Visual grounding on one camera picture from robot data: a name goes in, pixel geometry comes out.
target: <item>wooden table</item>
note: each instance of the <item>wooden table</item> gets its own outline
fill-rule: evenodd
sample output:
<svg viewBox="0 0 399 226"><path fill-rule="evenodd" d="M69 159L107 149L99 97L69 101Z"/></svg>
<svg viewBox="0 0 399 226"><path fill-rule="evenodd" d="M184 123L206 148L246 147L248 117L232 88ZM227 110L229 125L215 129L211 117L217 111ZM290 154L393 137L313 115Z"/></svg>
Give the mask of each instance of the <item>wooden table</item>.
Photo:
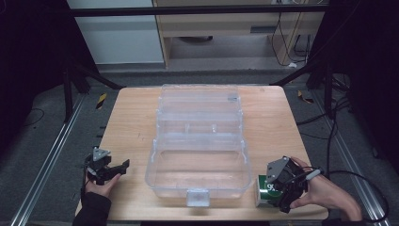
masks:
<svg viewBox="0 0 399 226"><path fill-rule="evenodd" d="M239 86L244 137L253 181L267 163L283 155L309 163L285 93L280 87ZM131 166L112 190L111 220L279 220L324 219L327 209L309 205L284 214L278 208L256 208L254 186L241 199L211 200L211 207L186 207L185 199L158 198L145 183L147 161L155 138L155 109L161 88L120 91L101 148L111 151L110 167L130 159Z"/></svg>

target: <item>metal rail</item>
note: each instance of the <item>metal rail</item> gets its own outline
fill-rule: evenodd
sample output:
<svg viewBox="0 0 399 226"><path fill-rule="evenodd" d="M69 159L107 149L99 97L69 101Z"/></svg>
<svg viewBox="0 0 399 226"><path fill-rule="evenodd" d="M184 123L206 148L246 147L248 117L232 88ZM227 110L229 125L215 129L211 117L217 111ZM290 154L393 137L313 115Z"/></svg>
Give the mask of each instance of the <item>metal rail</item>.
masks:
<svg viewBox="0 0 399 226"><path fill-rule="evenodd" d="M304 5L234 5L234 6L197 6L197 7L155 7L155 8L73 8L49 9L48 14L68 15L72 17L107 16L145 16L178 14L218 14L218 13L267 13L267 12L317 12L343 10L348 6L330 6L327 4Z"/></svg>
<svg viewBox="0 0 399 226"><path fill-rule="evenodd" d="M33 208L35 207L36 202L39 199L41 191L44 189L44 186L47 182L47 179L50 176L50 173L56 164L56 160L58 159L59 154L65 144L65 141L70 134L71 129L76 121L76 118L81 110L82 103L85 100L85 94L79 94L76 103L74 105L74 111L69 121L65 122L62 126L55 143L53 144L52 149L50 150L49 154L47 155L46 160L44 161L38 176L35 179L35 182L30 187L29 192L27 193L26 197L24 198L23 203L21 204L20 208L18 209L17 213L13 217L11 221L11 226L24 226L30 214L32 213Z"/></svg>
<svg viewBox="0 0 399 226"><path fill-rule="evenodd" d="M314 97L314 101L317 103L319 106L320 110L324 112L322 100L323 98L320 96L320 94L316 91L312 91L311 94ZM329 129L332 129L332 120L330 120L328 117L325 117L326 123L328 125ZM352 156L352 154L349 151L349 148L347 147L340 131L337 131L337 134L334 137L335 144L337 145L337 150L338 153L340 154L341 159L343 160L343 163L345 164L345 167L357 174L364 175L362 172L361 168L358 166L358 164L355 161L355 158ZM359 196L361 200L363 201L364 206L366 207L366 211L369 214L371 219L378 219L382 218L385 214L381 204L379 203L373 188L363 180L360 180L358 177L351 177L352 182L355 185L355 188L357 189ZM375 223L375 225L379 226L390 226L390 222L388 219L381 221L379 223Z"/></svg>

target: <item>floor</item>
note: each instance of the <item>floor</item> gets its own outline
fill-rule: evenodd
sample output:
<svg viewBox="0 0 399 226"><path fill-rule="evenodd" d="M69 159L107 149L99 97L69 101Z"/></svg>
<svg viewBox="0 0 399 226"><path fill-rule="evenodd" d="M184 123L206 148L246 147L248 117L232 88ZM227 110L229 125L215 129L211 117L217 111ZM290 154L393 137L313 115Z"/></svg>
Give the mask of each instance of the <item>floor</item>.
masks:
<svg viewBox="0 0 399 226"><path fill-rule="evenodd" d="M304 47L299 42L297 50ZM280 66L273 56L269 40L264 36L254 37L214 37L175 39L171 52L171 61L167 69L139 69L125 73L104 73L110 80L133 86L159 86L165 83L229 83L229 84L269 84L294 72L296 68ZM322 89L308 91L304 86L307 76L301 76L285 87L287 99L296 121L304 121L321 114L320 95ZM75 102L82 100L80 113L67 134L67 139L60 143L58 154L54 155L54 165L49 167L43 183L37 190L38 197L32 199L33 206L26 214L27 225L62 225L68 224L74 216L79 201L79 188L82 171L79 166L93 146L101 142L104 128L118 95L117 90L105 87L89 79L92 89L89 95L74 93ZM314 100L311 104L298 98L298 91ZM107 93L102 109L96 109L101 94ZM54 149L59 131L63 128L64 117L62 87L56 87L40 94L34 103L34 109L26 119L26 126L10 147L10 155L0 160L0 225L9 225L16 216L25 199L29 198L30 188L41 172ZM344 93L334 92L336 100ZM321 119L313 123L298 126L306 150L313 165L326 164L327 137L331 121ZM363 175L370 177L390 201L391 215L389 222L380 225L399 225L399 203L396 191L399 189L399 177L392 171L390 164L383 159L375 159L367 138L357 124L350 108L340 111L337 118L339 133L331 144L331 168L333 170L350 169L346 165L345 154L348 149L355 156L355 165ZM335 176L331 179L345 187L361 203L366 203L356 186L356 180L347 176ZM369 211L363 206L363 215ZM139 222L123 222L127 225ZM288 225L293 222L271 222L271 225ZM319 222L298 221L294 225L317 225Z"/></svg>

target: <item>hand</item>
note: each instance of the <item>hand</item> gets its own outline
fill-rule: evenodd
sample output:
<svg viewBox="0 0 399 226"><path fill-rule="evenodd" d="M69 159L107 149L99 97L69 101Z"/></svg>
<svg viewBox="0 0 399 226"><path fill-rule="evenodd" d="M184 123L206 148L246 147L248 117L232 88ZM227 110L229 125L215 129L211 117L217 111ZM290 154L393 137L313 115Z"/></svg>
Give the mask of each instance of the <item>hand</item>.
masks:
<svg viewBox="0 0 399 226"><path fill-rule="evenodd" d="M291 157L291 159L301 168L308 166L308 164L298 158ZM362 220L361 210L355 199L323 175L317 175L309 180L308 190L305 196L291 203L290 207L292 209L307 204L317 204L328 209L340 209L342 211L342 221Z"/></svg>
<svg viewBox="0 0 399 226"><path fill-rule="evenodd" d="M102 195L106 198L109 197L109 193L111 192L112 187L117 183L117 181L120 179L120 173L118 173L116 176L114 176L108 183L106 183L103 186L97 186L94 184L92 181L88 179L86 176L86 181L88 183L86 184L86 193L88 192L93 192L99 195Z"/></svg>

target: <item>cabinet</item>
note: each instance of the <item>cabinet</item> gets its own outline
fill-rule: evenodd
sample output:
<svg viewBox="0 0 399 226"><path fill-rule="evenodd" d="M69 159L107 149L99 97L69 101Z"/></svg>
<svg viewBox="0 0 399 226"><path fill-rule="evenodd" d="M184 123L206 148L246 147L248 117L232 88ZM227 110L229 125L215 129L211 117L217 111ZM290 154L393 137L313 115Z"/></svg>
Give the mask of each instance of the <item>cabinet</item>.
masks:
<svg viewBox="0 0 399 226"><path fill-rule="evenodd" d="M152 0L155 7L268 5L273 0ZM292 4L319 3L320 0L297 0ZM297 35L315 35L324 12L232 13L156 16L162 52L168 65L174 37L271 35L276 31L273 45L281 63L288 63L287 53L295 45Z"/></svg>

